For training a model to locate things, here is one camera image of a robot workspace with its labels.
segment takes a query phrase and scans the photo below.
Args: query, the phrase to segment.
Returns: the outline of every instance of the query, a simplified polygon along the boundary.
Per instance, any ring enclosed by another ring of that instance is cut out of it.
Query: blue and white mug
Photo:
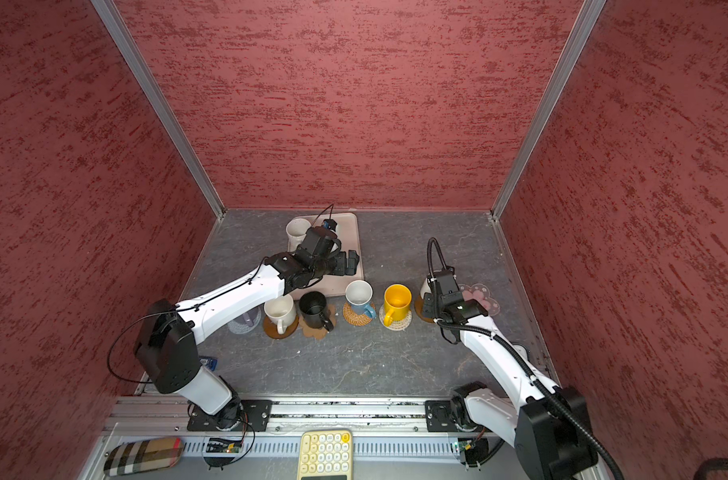
[[[373,319],[377,317],[375,309],[369,305],[371,301],[371,285],[363,280],[354,280],[345,289],[345,299],[356,315],[367,315]]]

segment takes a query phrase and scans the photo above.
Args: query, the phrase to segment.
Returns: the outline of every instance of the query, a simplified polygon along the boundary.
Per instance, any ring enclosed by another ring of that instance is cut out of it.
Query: yellow calculator
[[[353,436],[348,430],[306,432],[300,439],[297,480],[351,480]]]

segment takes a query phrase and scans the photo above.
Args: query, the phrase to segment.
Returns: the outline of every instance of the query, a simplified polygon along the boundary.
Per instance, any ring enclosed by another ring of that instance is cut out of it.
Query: tray
[[[316,215],[296,216],[295,218],[305,218],[308,222],[312,222]],[[329,216],[322,215],[314,226],[321,225],[324,218]],[[355,250],[359,254],[359,268],[356,274],[351,276],[334,276],[327,275],[320,282],[310,288],[295,290],[291,293],[292,298],[299,300],[301,296],[308,292],[321,292],[326,296],[340,296],[345,294],[345,289],[353,280],[364,279],[364,256],[361,254],[361,243],[359,242],[359,220],[354,214],[332,214],[331,219],[337,222],[337,237],[342,243],[342,249]]]

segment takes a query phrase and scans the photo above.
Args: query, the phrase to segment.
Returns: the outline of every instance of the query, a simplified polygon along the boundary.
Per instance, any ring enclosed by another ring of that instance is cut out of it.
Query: red backdrop
[[[212,223],[88,0],[0,2],[0,480],[75,478]]]
[[[492,206],[581,0],[117,0],[229,207]]]
[[[503,228],[626,477],[728,456],[728,2],[608,2]]]

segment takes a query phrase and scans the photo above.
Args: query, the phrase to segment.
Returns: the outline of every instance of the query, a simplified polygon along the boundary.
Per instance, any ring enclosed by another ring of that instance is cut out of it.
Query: cork coaster
[[[415,312],[417,312],[417,316],[420,317],[420,320],[422,320],[423,322],[428,322],[428,323],[431,323],[431,324],[435,325],[436,323],[433,321],[433,319],[425,318],[421,314],[421,312],[422,312],[422,304],[423,303],[425,303],[425,301],[422,298],[417,298],[415,300]]]
[[[292,333],[297,330],[297,325],[300,323],[300,315],[299,313],[295,316],[295,321],[292,322],[292,325],[286,327],[286,330],[284,331],[284,334],[282,335],[279,333],[279,328],[271,321],[269,318],[265,318],[263,321],[263,331],[265,332],[265,335],[271,337],[273,340],[283,340],[286,337],[292,335]]]
[[[384,318],[385,318],[385,305],[380,307],[380,323],[382,323],[383,326],[385,326],[385,324],[383,323]],[[393,330],[394,332],[399,332],[401,330],[404,330],[406,327],[408,327],[410,323],[411,323],[411,309],[409,310],[409,313],[407,313],[407,317],[404,318],[404,320],[392,322],[391,326],[385,326],[385,328],[388,330]]]
[[[334,305],[327,305],[326,306],[326,313],[327,313],[327,316],[329,317],[329,319],[331,321],[331,324],[334,325],[334,326],[337,326],[337,318],[335,317],[335,306]],[[322,327],[320,329],[311,329],[311,327],[309,327],[308,324],[305,323],[305,319],[302,318],[302,314],[300,312],[298,312],[298,314],[300,315],[299,324],[302,327],[302,334],[303,335],[305,335],[307,337],[311,337],[312,336],[316,340],[321,340],[322,338],[324,338],[326,336],[327,333],[329,333],[329,332],[326,331],[326,328],[324,328],[324,327]]]
[[[369,303],[369,305],[372,308],[375,308],[374,303]],[[356,313],[351,308],[351,304],[348,302],[345,302],[345,306],[342,307],[342,318],[344,318],[345,321],[350,323],[351,325],[356,326],[364,326],[371,321],[371,318],[369,318],[366,313],[356,315]]]

